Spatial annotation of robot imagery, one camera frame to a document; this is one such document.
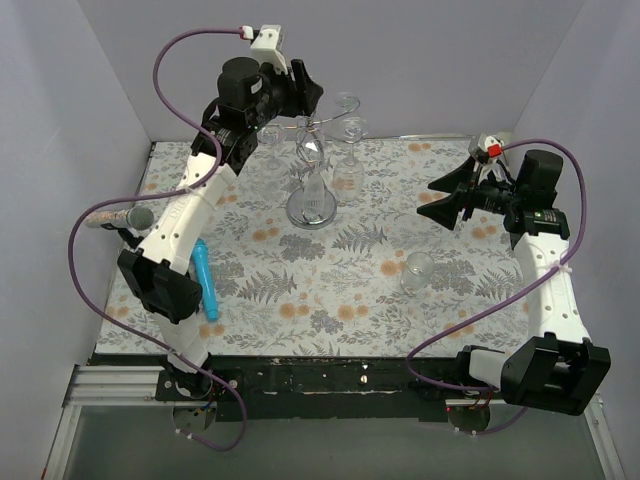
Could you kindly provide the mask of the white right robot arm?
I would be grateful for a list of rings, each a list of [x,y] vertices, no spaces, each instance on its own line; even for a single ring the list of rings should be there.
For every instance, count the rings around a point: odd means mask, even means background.
[[[500,214],[527,286],[528,338],[512,353],[466,346],[456,357],[452,389],[464,397],[497,390],[511,405],[577,416],[611,366],[607,348],[594,345],[573,292],[569,259],[580,240],[570,236],[566,215],[555,208],[563,159],[556,152],[525,153],[515,179],[481,175],[502,149],[469,157],[429,187],[445,198],[418,214],[447,229],[476,209]]]

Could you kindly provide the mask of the clear wine glass back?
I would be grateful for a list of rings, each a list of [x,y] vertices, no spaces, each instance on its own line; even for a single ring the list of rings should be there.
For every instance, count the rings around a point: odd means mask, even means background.
[[[360,108],[360,99],[352,92],[340,92],[334,98],[334,104],[341,114],[355,112]]]

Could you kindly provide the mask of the ribbed stemmed wine glass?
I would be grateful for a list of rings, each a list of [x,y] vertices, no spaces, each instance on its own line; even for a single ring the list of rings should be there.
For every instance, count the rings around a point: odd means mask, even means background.
[[[324,149],[317,137],[309,137],[301,143],[302,152],[311,166],[309,177],[303,188],[302,214],[308,223],[320,221],[325,203],[325,184],[321,175]]]

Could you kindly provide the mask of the ribbed short glass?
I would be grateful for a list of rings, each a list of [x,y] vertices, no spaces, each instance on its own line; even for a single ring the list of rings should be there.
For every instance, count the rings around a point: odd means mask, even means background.
[[[335,137],[345,145],[345,150],[334,167],[332,184],[342,202],[355,200],[363,188],[365,170],[356,157],[355,147],[368,130],[368,123],[360,116],[344,117],[337,124]]]

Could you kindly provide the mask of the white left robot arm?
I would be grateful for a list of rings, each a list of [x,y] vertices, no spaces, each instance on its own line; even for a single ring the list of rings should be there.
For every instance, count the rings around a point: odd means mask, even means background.
[[[257,134],[278,116],[312,115],[324,93],[301,59],[282,73],[268,63],[236,57],[222,67],[217,97],[203,112],[199,133],[178,187],[151,232],[118,267],[144,309],[157,321],[178,391],[193,400],[213,386],[203,369],[209,352],[200,336],[203,289],[188,273],[191,254],[215,204],[237,179],[258,145]]]

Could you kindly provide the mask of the chrome wine glass rack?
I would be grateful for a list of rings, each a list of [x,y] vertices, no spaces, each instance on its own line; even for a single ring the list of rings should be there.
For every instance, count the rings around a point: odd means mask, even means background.
[[[325,120],[314,115],[302,117],[295,127],[269,124],[258,135],[258,140],[270,149],[263,163],[264,193],[280,201],[286,198],[286,215],[296,227],[318,230],[328,226],[335,218],[340,200],[355,197],[364,182],[364,166],[355,156],[355,145],[368,133],[368,123],[359,113],[361,102],[350,93],[338,95],[335,104],[340,112]],[[295,134],[295,150],[299,169],[286,170],[279,148],[288,134]],[[338,193],[333,194],[326,185],[323,172],[330,167],[327,141],[336,141],[346,151],[333,166],[333,180]],[[291,177],[298,177],[299,186],[290,191]]]

